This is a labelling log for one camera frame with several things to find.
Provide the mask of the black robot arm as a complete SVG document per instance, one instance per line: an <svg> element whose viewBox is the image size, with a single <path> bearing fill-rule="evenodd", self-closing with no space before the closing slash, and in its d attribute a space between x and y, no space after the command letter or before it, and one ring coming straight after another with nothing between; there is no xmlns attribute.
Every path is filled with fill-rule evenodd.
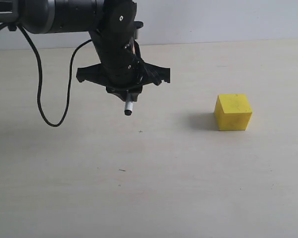
<svg viewBox="0 0 298 238"><path fill-rule="evenodd" d="M0 0L0 23L32 34L87 32L100 63L79 68L76 78L134 101L145 85L170 82L170 69L146 63L136 41L143 27L131 0Z"/></svg>

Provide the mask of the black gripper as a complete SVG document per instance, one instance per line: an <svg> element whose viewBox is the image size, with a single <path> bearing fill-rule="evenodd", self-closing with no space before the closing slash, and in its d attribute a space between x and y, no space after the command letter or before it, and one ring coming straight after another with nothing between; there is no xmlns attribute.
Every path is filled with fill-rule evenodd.
<svg viewBox="0 0 298 238"><path fill-rule="evenodd" d="M143 85L170 83L170 68L144 63L144 74L139 63L132 57L101 57L100 64L77 69L76 78L82 83L92 82L104 86L107 93L117 96L123 102L136 102Z"/></svg>

